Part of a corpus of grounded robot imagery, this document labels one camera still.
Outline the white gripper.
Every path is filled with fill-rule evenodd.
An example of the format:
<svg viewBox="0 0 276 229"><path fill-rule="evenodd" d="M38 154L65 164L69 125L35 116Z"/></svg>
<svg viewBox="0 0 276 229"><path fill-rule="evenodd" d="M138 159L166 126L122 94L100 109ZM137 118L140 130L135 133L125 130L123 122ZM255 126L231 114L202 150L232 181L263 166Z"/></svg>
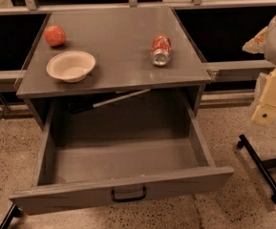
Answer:
<svg viewBox="0 0 276 229"><path fill-rule="evenodd" d="M276 65L276 15L271 19L268 27L264 27L244 43L243 51L264 53L265 59ZM276 119L276 69L264 75L263 79L265 85L251 117L253 123L261 126L269 125Z"/></svg>

